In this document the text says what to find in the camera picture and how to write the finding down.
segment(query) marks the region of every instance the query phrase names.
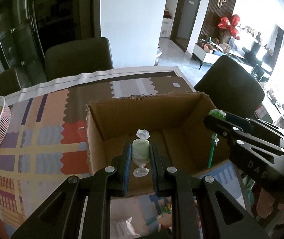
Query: red balloon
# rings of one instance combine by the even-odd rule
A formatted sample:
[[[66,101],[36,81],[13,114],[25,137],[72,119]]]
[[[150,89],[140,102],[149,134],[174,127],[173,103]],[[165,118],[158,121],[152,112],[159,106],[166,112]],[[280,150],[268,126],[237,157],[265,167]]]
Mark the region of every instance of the red balloon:
[[[238,32],[238,30],[234,27],[234,26],[231,26],[229,28],[229,31],[231,32],[232,36],[237,39],[237,40],[240,40],[240,33]]]
[[[240,22],[240,17],[237,14],[232,16],[231,26],[236,26]]]
[[[227,29],[231,26],[231,23],[229,22],[229,19],[227,17],[221,18],[221,22],[218,24],[219,28]]]

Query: dining table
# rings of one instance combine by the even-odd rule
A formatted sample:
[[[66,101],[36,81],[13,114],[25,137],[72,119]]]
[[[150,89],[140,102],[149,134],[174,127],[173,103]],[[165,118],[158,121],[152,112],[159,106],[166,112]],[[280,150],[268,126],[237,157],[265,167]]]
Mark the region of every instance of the dining table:
[[[178,67],[131,67],[59,78],[6,96],[11,121],[0,144],[0,238],[10,238],[69,176],[92,175],[86,144],[89,102],[180,91],[195,90]],[[231,162],[210,175],[248,208]],[[142,223],[136,224],[142,235],[171,222],[166,216],[149,223],[170,199],[153,194],[126,200],[135,202],[131,209],[141,210],[135,222]]]

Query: silver rivet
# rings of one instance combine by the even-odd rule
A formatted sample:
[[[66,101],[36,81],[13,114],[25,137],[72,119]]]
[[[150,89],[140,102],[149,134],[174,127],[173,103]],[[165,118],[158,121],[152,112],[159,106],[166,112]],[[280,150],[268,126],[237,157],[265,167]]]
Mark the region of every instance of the silver rivet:
[[[208,175],[205,176],[204,180],[208,183],[212,183],[214,181],[214,177]]]
[[[115,168],[113,166],[105,167],[104,169],[106,172],[114,172]]]
[[[170,166],[170,167],[167,168],[167,171],[170,172],[170,173],[175,173],[175,172],[177,172],[177,169],[174,166]]]
[[[70,176],[70,177],[67,179],[67,181],[68,181],[69,183],[76,183],[76,182],[78,181],[78,177],[76,177],[76,176]]]

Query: open cardboard box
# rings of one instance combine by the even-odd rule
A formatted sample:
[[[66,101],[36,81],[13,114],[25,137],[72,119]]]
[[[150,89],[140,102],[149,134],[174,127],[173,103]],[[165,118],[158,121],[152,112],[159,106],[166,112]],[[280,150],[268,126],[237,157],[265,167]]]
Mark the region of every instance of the open cardboard box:
[[[177,169],[199,176],[212,171],[229,158],[226,139],[215,148],[212,168],[208,169],[212,132],[203,118],[216,107],[202,92],[178,92],[155,96],[133,96],[94,101],[87,116],[87,145],[90,168],[94,173],[121,155],[126,141],[137,139],[138,129],[149,131],[149,141],[156,143],[160,154],[169,156]],[[151,172],[133,176],[132,162],[128,196],[153,192]]]

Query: brown slatted wall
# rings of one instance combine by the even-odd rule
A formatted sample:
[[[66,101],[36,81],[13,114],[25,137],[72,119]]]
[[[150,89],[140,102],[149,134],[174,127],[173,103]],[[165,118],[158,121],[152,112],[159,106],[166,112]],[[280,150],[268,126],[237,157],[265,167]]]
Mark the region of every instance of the brown slatted wall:
[[[218,0],[210,0],[208,3],[206,15],[204,18],[203,26],[199,38],[218,37],[219,29],[217,24],[221,17],[228,17],[231,19],[236,0],[227,0],[219,8],[217,5]]]

